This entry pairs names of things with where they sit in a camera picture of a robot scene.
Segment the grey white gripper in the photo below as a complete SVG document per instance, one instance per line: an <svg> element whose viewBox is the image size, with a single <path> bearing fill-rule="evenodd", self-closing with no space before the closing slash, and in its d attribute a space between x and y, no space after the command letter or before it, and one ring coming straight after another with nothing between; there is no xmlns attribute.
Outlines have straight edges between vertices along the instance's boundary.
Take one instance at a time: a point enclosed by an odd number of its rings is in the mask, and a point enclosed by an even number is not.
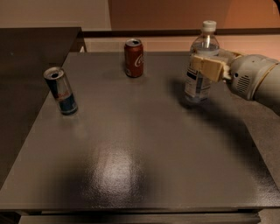
<svg viewBox="0 0 280 224"><path fill-rule="evenodd" d="M193 54L190 58L191 68L210 81L229 80L227 86L230 91L248 101L279 100L278 60L260 54L243 56L243 53L222 48L219 56Z"/></svg>

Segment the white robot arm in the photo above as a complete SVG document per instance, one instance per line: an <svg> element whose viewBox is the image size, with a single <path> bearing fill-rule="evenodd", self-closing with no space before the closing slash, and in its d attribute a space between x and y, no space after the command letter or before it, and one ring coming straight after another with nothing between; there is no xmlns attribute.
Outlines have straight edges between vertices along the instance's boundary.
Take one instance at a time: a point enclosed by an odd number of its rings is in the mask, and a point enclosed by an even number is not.
<svg viewBox="0 0 280 224"><path fill-rule="evenodd" d="M225 81L231 93L256 101L280 116L280 62L260 54L220 49L217 56L193 53L191 66L210 81Z"/></svg>

